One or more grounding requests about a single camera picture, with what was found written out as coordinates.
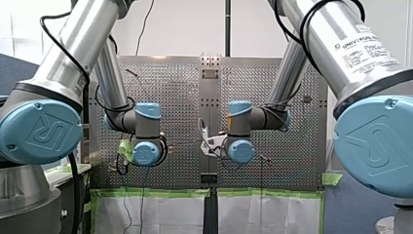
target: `perforated metal panel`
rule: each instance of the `perforated metal panel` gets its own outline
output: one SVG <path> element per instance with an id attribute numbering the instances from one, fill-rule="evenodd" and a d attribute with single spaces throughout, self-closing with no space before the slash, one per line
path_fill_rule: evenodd
<path id="1" fill-rule="evenodd" d="M 166 162 L 151 169 L 147 185 L 157 188 L 200 187 L 201 168 L 210 168 L 200 165 L 200 162 L 208 162 L 200 160 L 200 157 L 206 157 L 200 155 L 197 132 L 197 119 L 203 117 L 200 116 L 200 91 L 203 94 L 220 93 L 220 97 L 217 97 L 220 114 L 207 111 L 208 118 L 220 119 L 220 126 L 209 128 L 225 130 L 228 101 L 249 99 L 254 105 L 264 103 L 280 62 L 276 58 L 222 58 L 218 68 L 221 81 L 216 82 L 216 87 L 199 87 L 202 79 L 200 58 L 119 58 L 128 95 L 135 100 L 161 104 L 161 128 L 171 146 Z M 138 74 L 138 79 L 125 69 Z M 252 133 L 257 154 L 270 158 L 271 165 L 264 162 L 261 170 L 258 157 L 238 170 L 229 161 L 223 162 L 224 165 L 218 162 L 217 185 L 319 189 L 325 159 L 326 94 L 325 83 L 313 69 L 309 70 L 300 92 L 293 100 L 289 131 Z M 304 103 L 304 96 L 310 97 L 312 101 Z M 91 115 L 91 118 L 94 117 L 91 121 L 97 123 L 97 141 L 102 155 L 102 163 L 94 168 L 93 187 L 140 186 L 145 169 L 132 166 L 127 176 L 120 176 L 110 169 L 116 160 L 121 134 L 106 129 L 102 121 L 103 112 L 94 104 L 91 113 L 96 113 L 95 116 Z"/>
<path id="2" fill-rule="evenodd" d="M 169 156 L 161 166 L 150 169 L 147 185 L 198 188 L 200 173 L 196 120 L 199 113 L 199 58 L 122 57 L 119 63 L 128 95 L 136 101 L 158 102 L 162 107 L 161 130 L 168 138 Z M 97 112 L 95 118 L 98 121 L 97 138 L 102 163 L 94 170 L 93 186 L 141 185 L 146 169 L 130 166 L 127 176 L 109 169 L 116 160 L 121 134 L 107 130 L 102 121 L 103 111 L 100 109 Z"/>
<path id="3" fill-rule="evenodd" d="M 224 58 L 221 63 L 221 128 L 227 126 L 227 103 L 248 99 L 254 106 L 267 101 L 280 60 Z M 305 103 L 303 97 L 311 97 Z M 314 69 L 309 69 L 292 101 L 287 133 L 253 131 L 251 141 L 260 157 L 244 167 L 218 162 L 220 187 L 277 187 L 315 190 L 321 186 L 325 158 L 326 86 Z"/>

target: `robotic arm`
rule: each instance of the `robotic arm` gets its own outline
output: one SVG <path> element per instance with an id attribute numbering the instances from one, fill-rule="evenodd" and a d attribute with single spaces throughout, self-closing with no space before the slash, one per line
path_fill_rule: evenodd
<path id="1" fill-rule="evenodd" d="M 307 64 L 301 45 L 291 41 L 267 103 L 253 107 L 247 100 L 231 101 L 228 104 L 228 134 L 208 138 L 207 128 L 203 128 L 203 136 L 209 143 L 201 145 L 205 155 L 229 156 L 232 161 L 245 165 L 255 156 L 255 149 L 249 141 L 252 130 L 287 131 L 290 123 L 288 108 L 299 90 Z"/>
<path id="2" fill-rule="evenodd" d="M 0 155 L 17 164 L 47 164 L 66 157 L 82 135 L 79 113 L 82 91 L 95 72 L 100 84 L 107 125 L 134 134 L 137 146 L 131 162 L 151 166 L 160 157 L 161 107 L 158 103 L 128 103 L 116 54 L 107 40 L 115 21 L 131 1 L 80 1 L 60 33 L 59 41 L 83 65 L 53 45 L 30 80 L 17 83 L 0 110 Z"/>
<path id="3" fill-rule="evenodd" d="M 77 147 L 83 132 L 82 92 L 96 64 L 108 126 L 136 136 L 129 160 L 144 167 L 159 161 L 165 145 L 160 143 L 161 107 L 128 104 L 116 55 L 107 42 L 131 3 L 79 1 L 34 77 L 18 82 L 7 100 L 0 101 L 0 226 L 6 233 L 59 233 L 60 192 L 51 191 L 40 165 Z M 76 187 L 75 203 L 80 203 Z M 74 215 L 73 233 L 80 214 Z M 22 220 L 31 223 L 21 225 Z"/>
<path id="4" fill-rule="evenodd" d="M 358 1 L 353 2 L 362 10 Z M 248 101 L 229 103 L 226 153 L 235 162 L 248 163 L 254 155 L 250 130 L 287 126 L 286 105 L 277 102 L 289 101 L 307 57 L 338 99 L 334 147 L 346 170 L 383 194 L 413 197 L 413 99 L 378 96 L 412 80 L 413 70 L 403 67 L 344 1 L 270 0 L 270 4 L 276 14 L 289 19 L 300 39 L 293 37 L 288 45 L 266 109 L 251 107 Z"/>

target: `white wall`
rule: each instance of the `white wall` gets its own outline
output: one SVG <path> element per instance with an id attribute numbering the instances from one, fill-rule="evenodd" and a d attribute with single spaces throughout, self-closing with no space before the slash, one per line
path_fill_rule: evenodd
<path id="1" fill-rule="evenodd" d="M 0 54 L 40 63 L 53 42 L 39 19 L 68 11 L 70 0 L 0 0 Z M 58 35 L 64 23 L 65 19 L 57 19 L 46 25 Z"/>
<path id="2" fill-rule="evenodd" d="M 406 65 L 413 66 L 413 0 L 361 0 L 367 24 Z M 134 2 L 128 15 L 118 20 L 113 36 L 119 54 L 135 53 L 138 34 L 151 0 Z M 141 40 L 142 56 L 207 56 L 225 52 L 224 0 L 155 0 Z M 281 58 L 286 47 L 282 31 L 267 0 L 232 0 L 232 56 Z M 40 63 L 51 45 L 42 32 L 39 18 L 61 14 L 70 8 L 69 0 L 0 0 L 0 53 Z M 58 34 L 61 21 L 49 21 Z M 404 92 L 410 88 L 400 86 Z M 329 113 L 335 98 L 329 96 Z M 334 119 L 328 118 L 331 138 Z"/>
<path id="3" fill-rule="evenodd" d="M 280 58 L 286 40 L 267 0 L 232 1 L 232 56 Z M 151 0 L 133 3 L 113 36 L 120 55 L 134 55 Z M 224 0 L 155 0 L 140 55 L 208 56 L 225 54 Z"/>

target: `blue joint cap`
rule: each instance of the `blue joint cap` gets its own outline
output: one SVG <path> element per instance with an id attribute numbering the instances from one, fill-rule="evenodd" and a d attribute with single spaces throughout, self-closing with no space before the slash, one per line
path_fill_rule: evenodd
<path id="1" fill-rule="evenodd" d="M 255 156 L 255 149 L 248 140 L 239 139 L 230 145 L 228 155 L 238 164 L 247 164 Z"/>
<path id="2" fill-rule="evenodd" d="M 0 152 L 19 164 L 49 164 L 72 152 L 82 131 L 69 105 L 51 99 L 26 102 L 0 121 Z"/>
<path id="3" fill-rule="evenodd" d="M 228 111 L 230 116 L 237 116 L 247 113 L 252 109 L 249 100 L 233 100 L 228 103 Z"/>
<path id="4" fill-rule="evenodd" d="M 380 193 L 413 198 L 413 97 L 360 100 L 337 120 L 334 149 L 344 168 Z"/>
<path id="5" fill-rule="evenodd" d="M 141 167 L 150 167 L 160 156 L 159 148 L 154 143 L 143 141 L 134 147 L 131 162 Z"/>
<path id="6" fill-rule="evenodd" d="M 139 115 L 159 120 L 161 119 L 161 105 L 155 102 L 140 102 L 136 104 L 134 111 Z"/>

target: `metal post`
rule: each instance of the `metal post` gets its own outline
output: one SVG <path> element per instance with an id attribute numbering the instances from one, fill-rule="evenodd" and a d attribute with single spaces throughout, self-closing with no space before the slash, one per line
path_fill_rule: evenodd
<path id="1" fill-rule="evenodd" d="M 225 57 L 231 56 L 231 0 L 225 0 Z"/>
<path id="2" fill-rule="evenodd" d="M 319 0 L 280 0 L 281 15 L 295 30 Z M 354 102 L 413 79 L 370 28 L 344 2 L 328 2 L 304 28 L 305 42 L 319 71 L 337 96 L 337 118 Z"/>
<path id="3" fill-rule="evenodd" d="M 112 42 L 106 40 L 94 68 L 103 99 L 109 108 L 122 108 L 128 105 L 127 92 L 119 70 L 118 60 Z"/>
<path id="4" fill-rule="evenodd" d="M 120 13 L 114 1 L 79 1 L 57 40 L 91 72 Z M 57 45 L 52 45 L 34 77 L 22 83 L 53 90 L 82 104 L 81 94 L 86 81 L 64 52 Z"/>
<path id="5" fill-rule="evenodd" d="M 297 91 L 307 68 L 307 57 L 300 44 L 291 40 L 285 50 L 276 82 L 267 102 L 275 110 L 286 111 L 291 96 Z"/>

